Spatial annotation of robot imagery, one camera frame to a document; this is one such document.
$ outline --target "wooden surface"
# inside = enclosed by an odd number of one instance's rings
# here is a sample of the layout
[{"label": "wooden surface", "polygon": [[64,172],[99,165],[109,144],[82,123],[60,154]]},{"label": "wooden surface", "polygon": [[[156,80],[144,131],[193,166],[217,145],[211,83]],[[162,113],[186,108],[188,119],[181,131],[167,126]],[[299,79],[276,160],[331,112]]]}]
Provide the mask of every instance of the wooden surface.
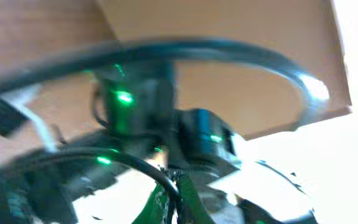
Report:
[{"label": "wooden surface", "polygon": [[[328,86],[316,120],[351,105],[335,18],[327,0],[98,0],[118,39],[212,36],[257,44],[299,63]],[[179,107],[214,111],[246,138],[286,130],[301,110],[297,91],[269,72],[179,63]]]},{"label": "wooden surface", "polygon": [[[113,38],[93,0],[0,0],[0,70]],[[29,107],[70,139],[97,127],[92,89],[86,75],[48,83]],[[0,137],[0,164],[40,143],[30,123],[9,139]]]}]

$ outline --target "curved black tube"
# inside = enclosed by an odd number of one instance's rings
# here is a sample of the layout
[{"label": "curved black tube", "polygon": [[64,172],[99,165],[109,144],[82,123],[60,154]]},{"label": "curved black tube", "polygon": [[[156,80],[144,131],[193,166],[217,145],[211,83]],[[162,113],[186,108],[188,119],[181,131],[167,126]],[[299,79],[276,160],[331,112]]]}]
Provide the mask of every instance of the curved black tube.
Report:
[{"label": "curved black tube", "polygon": [[301,80],[311,76],[285,56],[256,45],[221,39],[152,39],[119,43],[110,41],[51,57],[0,74],[0,94],[81,70],[114,63],[143,60],[219,60],[244,63],[270,70],[290,80],[305,98],[305,109],[293,129],[306,124],[321,103]]},{"label": "curved black tube", "polygon": [[152,165],[137,159],[136,157],[112,149],[78,147],[67,149],[66,151],[59,151],[54,154],[43,154],[17,164],[8,164],[7,166],[0,168],[0,182],[13,178],[23,172],[39,169],[56,162],[65,162],[73,159],[95,159],[97,156],[103,156],[112,161],[130,166],[156,180],[168,192],[170,198],[175,202],[178,214],[181,216],[183,212],[183,202],[178,188],[163,172],[159,171]]}]

